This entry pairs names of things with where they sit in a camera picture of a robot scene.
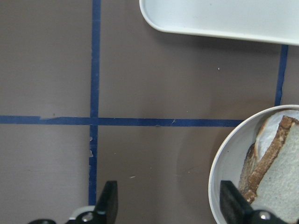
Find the blue tape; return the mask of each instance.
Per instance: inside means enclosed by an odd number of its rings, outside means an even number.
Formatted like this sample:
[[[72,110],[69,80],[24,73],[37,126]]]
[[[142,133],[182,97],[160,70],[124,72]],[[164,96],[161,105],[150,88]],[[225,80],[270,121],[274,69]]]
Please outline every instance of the blue tape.
[[[280,62],[279,62],[279,70],[278,70],[278,80],[276,86],[276,95],[275,95],[275,106],[279,106],[281,104],[282,98],[282,88],[285,80],[285,69],[286,69],[286,62],[288,58],[288,45],[281,46],[280,52]]]
[[[93,0],[93,24],[92,24],[92,70],[91,70],[91,95],[90,117],[99,116],[99,88],[100,88],[100,17],[101,1]],[[93,154],[89,158],[89,193],[88,204],[95,205],[97,198],[97,154],[98,154],[98,126],[90,126],[90,151]]]
[[[242,120],[99,118],[101,126],[236,127]]]
[[[164,127],[236,127],[243,120],[233,119],[139,119],[139,118],[76,118],[43,119],[33,116],[0,116],[0,124],[19,125],[90,125],[90,126],[164,126]],[[96,128],[90,137],[98,137]]]

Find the screw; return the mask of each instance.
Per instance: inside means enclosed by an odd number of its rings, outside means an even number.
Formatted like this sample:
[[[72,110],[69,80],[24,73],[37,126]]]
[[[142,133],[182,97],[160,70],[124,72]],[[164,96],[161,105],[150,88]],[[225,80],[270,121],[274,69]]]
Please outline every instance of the screw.
[[[84,215],[82,217],[82,221],[83,222],[88,222],[88,221],[90,221],[92,219],[93,219],[93,213],[92,212],[88,212],[86,215]]]
[[[269,220],[271,218],[270,213],[267,212],[267,211],[261,211],[259,213],[259,216],[260,216],[261,219],[264,219],[264,220]]]

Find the painter's tape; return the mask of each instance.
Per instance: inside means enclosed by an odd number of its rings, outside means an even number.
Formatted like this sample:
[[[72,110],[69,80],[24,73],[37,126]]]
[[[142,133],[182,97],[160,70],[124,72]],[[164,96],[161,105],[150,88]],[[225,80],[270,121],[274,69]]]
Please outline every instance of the painter's tape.
[[[286,62],[288,58],[288,49],[289,49],[288,45],[281,46],[278,80],[277,80],[276,95],[275,95],[275,106],[279,106],[281,104],[282,88],[285,80],[285,69],[286,69]]]
[[[79,118],[43,119],[34,116],[0,116],[0,124],[19,125],[91,125],[91,126],[164,126],[164,127],[236,127],[243,120],[233,119],[147,119],[147,118]],[[91,129],[91,138],[97,136]]]
[[[89,193],[88,204],[95,205],[97,199],[97,154],[98,154],[98,126],[92,119],[99,116],[99,88],[100,88],[100,18],[101,0],[93,0],[92,24],[92,68],[90,93],[90,145],[92,156],[89,158]]]

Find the bread slice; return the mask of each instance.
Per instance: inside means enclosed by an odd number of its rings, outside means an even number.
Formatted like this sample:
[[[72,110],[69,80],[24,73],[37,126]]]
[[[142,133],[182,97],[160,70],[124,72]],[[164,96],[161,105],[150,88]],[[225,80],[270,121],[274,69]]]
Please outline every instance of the bread slice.
[[[296,222],[299,218],[296,191],[299,186],[299,121],[287,116],[282,118],[275,138],[259,162],[250,152],[252,146],[250,148],[239,190],[252,206],[270,208],[284,221]]]
[[[270,116],[261,127],[255,141],[254,145],[254,154],[257,161],[260,161],[269,146],[271,145],[279,123],[283,116],[287,116],[290,118],[295,118],[299,120],[299,111],[296,110],[283,110],[279,111],[272,116]]]

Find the bread crust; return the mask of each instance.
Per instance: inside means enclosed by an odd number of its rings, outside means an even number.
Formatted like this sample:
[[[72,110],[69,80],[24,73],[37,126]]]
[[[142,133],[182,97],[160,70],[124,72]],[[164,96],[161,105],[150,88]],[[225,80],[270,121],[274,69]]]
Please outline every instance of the bread crust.
[[[258,163],[256,161],[256,157],[254,156],[254,152],[252,152],[252,146],[249,148],[239,182],[239,190],[249,203],[252,203],[255,200],[258,185],[278,156],[279,151],[285,143],[291,126],[295,123],[299,124],[299,121],[295,118],[290,118],[287,116],[282,118],[279,123],[275,138]]]

